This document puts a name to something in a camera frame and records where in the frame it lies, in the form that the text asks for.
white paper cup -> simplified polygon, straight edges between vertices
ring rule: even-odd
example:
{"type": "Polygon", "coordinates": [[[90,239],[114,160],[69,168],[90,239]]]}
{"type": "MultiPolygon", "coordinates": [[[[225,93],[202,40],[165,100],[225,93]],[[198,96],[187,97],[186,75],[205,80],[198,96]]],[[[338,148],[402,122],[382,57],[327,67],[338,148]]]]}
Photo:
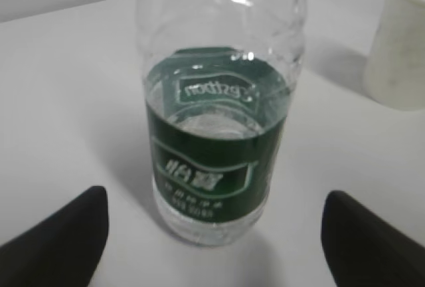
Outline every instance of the white paper cup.
{"type": "Polygon", "coordinates": [[[364,75],[376,101],[425,108],[425,0],[386,0],[364,75]]]}

black object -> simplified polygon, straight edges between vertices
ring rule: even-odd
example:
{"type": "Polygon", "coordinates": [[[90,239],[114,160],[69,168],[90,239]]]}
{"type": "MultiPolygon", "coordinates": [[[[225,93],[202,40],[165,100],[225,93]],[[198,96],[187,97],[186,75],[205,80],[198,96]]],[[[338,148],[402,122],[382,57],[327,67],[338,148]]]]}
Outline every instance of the black object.
{"type": "Polygon", "coordinates": [[[0,287],[87,287],[108,232],[106,190],[91,187],[0,248],[0,287]]]}
{"type": "Polygon", "coordinates": [[[321,241],[338,287],[425,287],[425,249],[344,192],[326,200],[321,241]]]}

plastic water bottle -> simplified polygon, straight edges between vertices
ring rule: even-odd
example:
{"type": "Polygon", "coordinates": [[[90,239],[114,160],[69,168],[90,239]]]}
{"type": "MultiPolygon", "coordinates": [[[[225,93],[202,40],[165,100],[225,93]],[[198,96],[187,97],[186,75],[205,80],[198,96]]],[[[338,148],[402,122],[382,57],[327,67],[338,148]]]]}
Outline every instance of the plastic water bottle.
{"type": "Polygon", "coordinates": [[[184,239],[228,244],[262,214],[304,20],[305,0],[137,0],[153,194],[184,239]]]}

white table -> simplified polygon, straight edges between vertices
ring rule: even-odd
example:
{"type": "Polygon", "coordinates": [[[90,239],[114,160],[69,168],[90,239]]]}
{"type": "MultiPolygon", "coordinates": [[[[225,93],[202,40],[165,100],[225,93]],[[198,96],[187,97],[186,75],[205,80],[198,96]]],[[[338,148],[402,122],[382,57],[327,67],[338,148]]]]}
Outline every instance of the white table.
{"type": "Polygon", "coordinates": [[[164,230],[151,197],[134,0],[0,24],[0,244],[91,185],[110,237],[94,287],[334,286],[319,232],[342,189],[425,244],[425,112],[364,96],[382,0],[311,0],[307,62],[272,194],[254,230],[202,249],[164,230]]]}

bottle base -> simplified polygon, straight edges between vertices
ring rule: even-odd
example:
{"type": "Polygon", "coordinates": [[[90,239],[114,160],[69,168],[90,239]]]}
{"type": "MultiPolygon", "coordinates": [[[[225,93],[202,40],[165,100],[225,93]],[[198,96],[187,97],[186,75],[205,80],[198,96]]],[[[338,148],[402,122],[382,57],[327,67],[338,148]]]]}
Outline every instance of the bottle base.
{"type": "Polygon", "coordinates": [[[261,217],[267,197],[261,205],[241,219],[227,223],[205,223],[184,216],[162,198],[152,177],[153,197],[159,214],[179,237],[201,246],[224,246],[243,236],[261,217]]]}

